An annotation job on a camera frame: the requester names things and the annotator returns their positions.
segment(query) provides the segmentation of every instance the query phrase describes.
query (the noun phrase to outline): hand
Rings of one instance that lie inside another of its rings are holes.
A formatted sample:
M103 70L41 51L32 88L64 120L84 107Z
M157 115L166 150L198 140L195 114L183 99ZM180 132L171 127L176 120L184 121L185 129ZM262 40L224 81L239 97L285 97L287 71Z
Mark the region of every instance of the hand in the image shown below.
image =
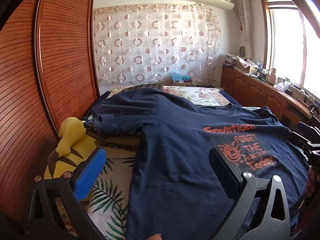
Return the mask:
M162 240L161 234L153 235L153 236L149 237L147 240Z
M316 181L320 182L320 175L318 175L316 178L315 171L312 169L312 166L310 166L309 172L308 172L307 184L304 190L304 193L307 197L311 197L312 193L315 191Z

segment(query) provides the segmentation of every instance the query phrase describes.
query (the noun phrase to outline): pink bottle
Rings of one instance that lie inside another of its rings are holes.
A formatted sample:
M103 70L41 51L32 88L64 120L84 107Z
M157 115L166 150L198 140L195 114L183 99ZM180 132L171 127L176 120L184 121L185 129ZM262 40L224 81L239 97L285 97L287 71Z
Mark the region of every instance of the pink bottle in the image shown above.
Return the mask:
M269 77L269 83L272 84L272 85L275 85L278 81L278 77L276 75L277 73L277 70L275 68L273 68L271 70L271 74L270 74L270 77Z

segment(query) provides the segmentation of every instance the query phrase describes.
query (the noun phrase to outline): wooden wardrobe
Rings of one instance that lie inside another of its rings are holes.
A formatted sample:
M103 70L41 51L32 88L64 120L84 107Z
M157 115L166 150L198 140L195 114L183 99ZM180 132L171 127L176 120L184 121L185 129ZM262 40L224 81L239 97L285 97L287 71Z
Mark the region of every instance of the wooden wardrobe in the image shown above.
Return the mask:
M98 96L93 0L23 0L0 31L0 210L23 224L58 130Z

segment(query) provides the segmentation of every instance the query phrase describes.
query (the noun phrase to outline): metal screw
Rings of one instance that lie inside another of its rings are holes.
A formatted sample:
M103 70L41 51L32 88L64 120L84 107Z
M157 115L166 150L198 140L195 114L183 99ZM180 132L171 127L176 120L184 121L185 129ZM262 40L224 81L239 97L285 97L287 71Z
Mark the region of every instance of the metal screw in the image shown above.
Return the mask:
M243 176L245 176L246 178L251 178L252 177L252 174L250 173L250 172L247 172L247 171L245 171L244 173L243 173Z
M40 180L41 180L41 176L40 176L40 175L35 176L35 182L38 182L38 181L40 181Z
M274 175L274 176L273 176L273 179L274 179L276 182L280 182L280 181L281 181L281 178L280 178L278 175Z
M64 178L70 178L71 177L71 172L70 171L66 171L65 173L63 173L63 177Z

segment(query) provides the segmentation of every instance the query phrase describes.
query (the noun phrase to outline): white curtain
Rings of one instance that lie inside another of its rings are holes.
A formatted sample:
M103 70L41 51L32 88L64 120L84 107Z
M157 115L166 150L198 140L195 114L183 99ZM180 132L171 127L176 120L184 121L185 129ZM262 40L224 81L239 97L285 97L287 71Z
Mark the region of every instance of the white curtain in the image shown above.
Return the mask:
M237 0L240 21L242 26L240 44L245 47L245 56L248 59L253 58L252 51L252 26L251 26L251 10L249 0Z
M215 80L221 31L211 8L136 4L94 9L94 52L104 83L169 82L173 72L194 82Z

